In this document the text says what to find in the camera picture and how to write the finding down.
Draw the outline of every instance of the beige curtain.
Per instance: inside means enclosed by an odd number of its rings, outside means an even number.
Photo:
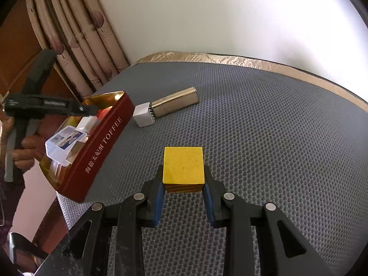
[[[128,63],[98,0],[26,0],[43,49],[58,52],[55,68],[86,98]]]

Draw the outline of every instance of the black handheld clamp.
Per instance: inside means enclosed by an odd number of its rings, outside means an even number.
[[[22,140],[33,135],[39,121],[46,114],[90,116],[97,114],[96,106],[85,106],[73,99],[53,98],[40,95],[41,89],[51,73],[57,53],[44,49],[35,59],[25,81],[22,93],[11,93],[4,102],[8,116],[14,117],[14,128],[7,142],[5,160],[6,182],[24,186],[23,172],[14,165],[12,151],[22,149]]]
[[[254,275],[251,226],[256,227],[262,276],[332,276],[327,264],[273,203],[249,204],[228,192],[205,166],[207,217],[226,227],[225,276]],[[35,276],[107,275],[112,229],[117,226],[114,275],[144,276],[142,227],[159,224],[165,189],[163,166],[140,192],[120,204],[93,204],[46,258]]]

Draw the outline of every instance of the table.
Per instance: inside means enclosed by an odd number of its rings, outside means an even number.
[[[139,191],[165,146],[202,146],[215,179],[247,202],[274,202],[344,275],[368,241],[368,115],[356,97],[262,69],[197,62],[136,64],[98,93],[125,90],[141,104],[191,86],[199,104],[145,128],[129,122],[85,204],[58,196],[68,227],[91,203]],[[143,230],[146,275],[221,275],[225,233],[210,227],[201,193],[167,193],[160,225]],[[253,244],[259,275],[254,229]]]

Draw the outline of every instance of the yellow cube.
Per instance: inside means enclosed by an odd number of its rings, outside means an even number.
[[[205,183],[201,147],[165,147],[163,180],[166,191],[190,193],[202,190]]]

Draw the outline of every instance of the metal screw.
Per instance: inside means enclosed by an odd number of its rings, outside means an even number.
[[[227,192],[224,194],[224,198],[227,200],[233,200],[235,198],[235,195],[232,194],[231,192]]]
[[[142,200],[144,198],[144,194],[139,192],[139,193],[134,194],[133,197],[135,200]]]
[[[268,210],[275,210],[276,209],[276,205],[274,205],[271,202],[269,202],[268,204],[266,204],[266,209],[268,209]]]
[[[99,202],[92,204],[92,210],[100,210],[100,209],[102,209],[102,204],[100,204]]]

